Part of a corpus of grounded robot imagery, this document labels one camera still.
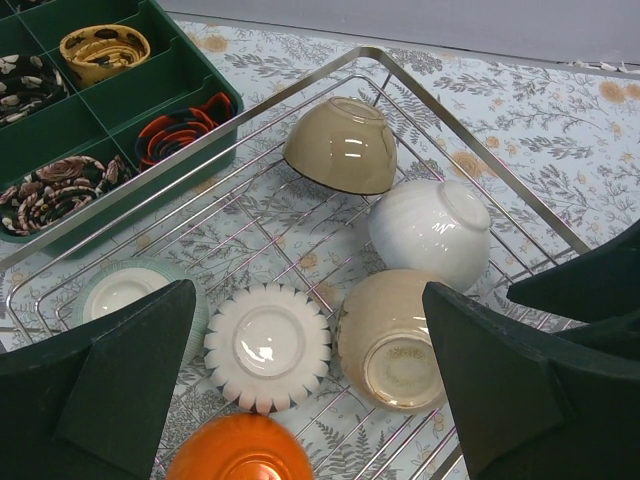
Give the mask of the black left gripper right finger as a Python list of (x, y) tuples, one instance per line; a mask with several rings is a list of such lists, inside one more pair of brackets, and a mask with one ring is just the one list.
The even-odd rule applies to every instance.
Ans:
[(546, 333), (437, 283), (427, 326), (473, 479), (635, 479), (639, 317)]

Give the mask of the pale green rimmed bowl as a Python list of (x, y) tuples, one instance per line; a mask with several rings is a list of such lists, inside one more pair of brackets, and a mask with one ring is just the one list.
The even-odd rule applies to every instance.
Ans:
[(196, 278), (168, 260), (137, 257), (101, 269), (81, 289), (67, 325), (74, 328), (113, 313), (177, 280), (190, 280), (196, 289), (196, 306), (182, 359), (184, 366), (202, 354), (210, 318), (209, 303)]

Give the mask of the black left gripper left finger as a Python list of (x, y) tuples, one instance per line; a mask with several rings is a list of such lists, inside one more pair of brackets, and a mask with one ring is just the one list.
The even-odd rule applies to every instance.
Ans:
[(149, 478), (195, 304), (174, 281), (2, 354), (2, 478)]

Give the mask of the white round bowl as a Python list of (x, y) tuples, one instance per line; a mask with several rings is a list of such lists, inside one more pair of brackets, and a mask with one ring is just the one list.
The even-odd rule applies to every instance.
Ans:
[(425, 270), (460, 293), (488, 267), (490, 228), (484, 203), (453, 180), (401, 182), (368, 215), (372, 245), (388, 268)]

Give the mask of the tan brown bowl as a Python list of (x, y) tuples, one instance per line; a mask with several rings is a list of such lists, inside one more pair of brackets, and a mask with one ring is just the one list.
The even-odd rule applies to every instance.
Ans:
[(397, 149), (384, 114), (360, 100), (333, 96), (307, 111), (283, 149), (287, 164), (325, 187), (357, 195), (387, 192)]

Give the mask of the beige floral bowl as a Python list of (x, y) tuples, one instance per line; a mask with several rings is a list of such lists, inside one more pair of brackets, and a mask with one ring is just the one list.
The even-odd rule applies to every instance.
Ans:
[(376, 407), (429, 413), (446, 402), (422, 295), (437, 278), (393, 269), (360, 281), (341, 304), (335, 340), (341, 369)]

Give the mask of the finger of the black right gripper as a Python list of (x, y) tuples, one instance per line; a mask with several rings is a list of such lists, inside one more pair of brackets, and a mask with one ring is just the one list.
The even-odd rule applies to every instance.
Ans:
[(561, 265), (512, 284), (507, 298), (520, 305), (593, 323), (639, 309), (639, 229)]

